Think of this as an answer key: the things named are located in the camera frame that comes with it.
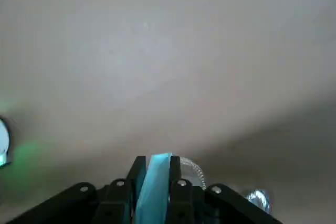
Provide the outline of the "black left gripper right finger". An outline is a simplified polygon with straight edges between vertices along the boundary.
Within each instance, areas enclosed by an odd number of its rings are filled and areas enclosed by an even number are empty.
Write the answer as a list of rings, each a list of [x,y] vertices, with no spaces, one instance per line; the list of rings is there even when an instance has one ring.
[[[172,156],[169,203],[165,223],[280,223],[239,193],[223,184],[206,189],[182,177],[181,158]]]

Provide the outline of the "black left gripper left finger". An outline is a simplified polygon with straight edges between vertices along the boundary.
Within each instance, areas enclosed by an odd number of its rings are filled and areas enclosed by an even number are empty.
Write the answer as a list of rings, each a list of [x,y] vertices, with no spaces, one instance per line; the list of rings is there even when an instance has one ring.
[[[137,156],[125,178],[96,189],[80,182],[8,223],[131,223],[146,175],[146,157]]]

